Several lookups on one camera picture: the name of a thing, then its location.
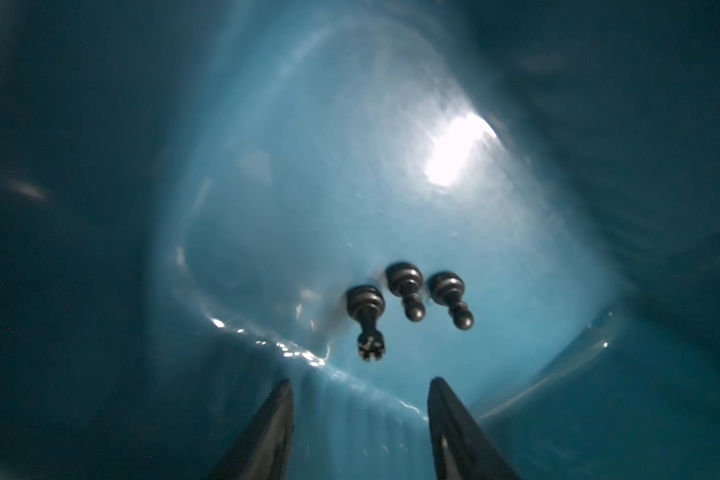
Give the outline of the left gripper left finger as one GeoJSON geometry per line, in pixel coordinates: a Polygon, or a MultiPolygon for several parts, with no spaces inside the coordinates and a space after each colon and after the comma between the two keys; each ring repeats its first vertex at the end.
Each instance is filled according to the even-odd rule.
{"type": "Polygon", "coordinates": [[[285,479],[293,434],[293,388],[282,380],[207,478],[285,479]]]}

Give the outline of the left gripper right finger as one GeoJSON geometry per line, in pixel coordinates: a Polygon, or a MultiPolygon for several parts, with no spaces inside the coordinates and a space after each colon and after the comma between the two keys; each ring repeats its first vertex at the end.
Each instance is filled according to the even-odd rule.
{"type": "Polygon", "coordinates": [[[427,409],[438,479],[520,479],[441,377],[430,382],[427,409]]]}

